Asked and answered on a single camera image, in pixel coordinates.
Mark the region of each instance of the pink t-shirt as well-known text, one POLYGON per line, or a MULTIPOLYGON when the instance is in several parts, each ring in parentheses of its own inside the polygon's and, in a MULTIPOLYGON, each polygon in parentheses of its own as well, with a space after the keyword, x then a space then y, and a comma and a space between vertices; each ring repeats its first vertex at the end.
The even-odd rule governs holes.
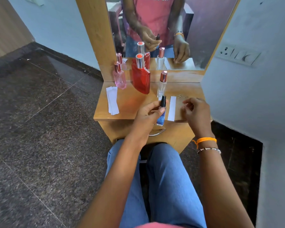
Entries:
POLYGON ((135 228, 182 228, 180 226, 169 225, 169 224, 162 224, 158 222, 150 222, 141 226, 137 226, 135 228))
MULTIPOLYGON (((138 21, 152 30, 163 41, 160 46, 172 44, 172 38, 169 37, 168 18, 171 6, 174 0, 133 0, 138 21)), ((140 36, 131 28, 128 35, 135 41, 141 41, 140 36)))

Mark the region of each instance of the orange thread bracelet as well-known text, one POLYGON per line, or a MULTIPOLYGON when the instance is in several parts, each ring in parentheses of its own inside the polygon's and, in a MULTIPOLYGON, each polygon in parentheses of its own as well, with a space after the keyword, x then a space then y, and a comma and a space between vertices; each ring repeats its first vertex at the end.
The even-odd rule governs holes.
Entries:
POLYGON ((175 37, 176 35, 178 35, 178 34, 182 35, 183 39, 185 39, 184 34, 183 34, 183 33, 180 33, 180 32, 176 33, 176 34, 174 35, 174 37, 175 37))
POLYGON ((216 142, 216 139, 211 138, 211 137, 205 137, 205 138, 199 138, 197 141, 194 141, 194 140, 192 140, 192 141, 196 144, 196 149, 198 149, 198 144, 200 142, 205 142, 205 141, 215 141, 216 142))

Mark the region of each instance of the wooden mirror frame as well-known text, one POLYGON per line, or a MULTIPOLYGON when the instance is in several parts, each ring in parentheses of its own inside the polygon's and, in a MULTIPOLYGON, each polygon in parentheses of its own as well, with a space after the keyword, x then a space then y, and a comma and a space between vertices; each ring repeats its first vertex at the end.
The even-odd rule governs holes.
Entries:
MULTIPOLYGON (((241 0, 237 0, 219 41, 204 70, 168 70, 169 82, 201 82, 205 72, 220 44, 224 33, 241 0)), ((117 61, 114 40, 106 0, 76 0, 84 26, 87 30, 91 45, 104 81, 114 81, 112 72, 117 61)), ((132 70, 124 70, 126 81, 132 80, 132 70)), ((150 70, 151 82, 158 82, 161 70, 150 70)))

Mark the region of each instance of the bottle cap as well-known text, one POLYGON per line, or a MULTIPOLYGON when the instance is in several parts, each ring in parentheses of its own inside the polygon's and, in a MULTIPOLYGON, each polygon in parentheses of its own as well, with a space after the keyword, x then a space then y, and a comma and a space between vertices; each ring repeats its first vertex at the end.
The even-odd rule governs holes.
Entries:
POLYGON ((142 53, 136 55, 136 66, 138 69, 143 69, 145 67, 145 59, 142 53))
POLYGON ((145 43, 144 42, 137 42, 137 53, 142 53, 145 55, 145 43))
POLYGON ((121 53, 116 53, 117 61, 122 64, 122 54, 121 53))
POLYGON ((168 71, 164 70, 160 73, 160 81, 161 82, 166 82, 167 81, 167 76, 168 76, 168 71))
POLYGON ((165 95, 162 96, 162 100, 160 102, 160 106, 161 107, 166 107, 166 96, 165 95))
POLYGON ((115 68, 115 72, 119 73, 121 71, 120 63, 119 62, 115 62, 114 63, 114 68, 115 68))
POLYGON ((160 52, 159 52, 159 54, 158 54, 158 57, 159 57, 159 58, 163 58, 164 53, 165 53, 165 47, 160 47, 160 52))

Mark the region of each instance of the floor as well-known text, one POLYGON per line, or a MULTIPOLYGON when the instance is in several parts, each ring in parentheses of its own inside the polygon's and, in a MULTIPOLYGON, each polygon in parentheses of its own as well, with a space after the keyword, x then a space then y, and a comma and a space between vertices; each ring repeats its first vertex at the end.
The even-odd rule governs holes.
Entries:
MULTIPOLYGON (((104 179, 111 147, 93 120, 103 81, 72 59, 35 49, 0 58, 0 227, 75 227, 104 179)), ((212 126, 253 220, 262 143, 212 126)), ((193 143, 181 158, 200 196, 193 143)))

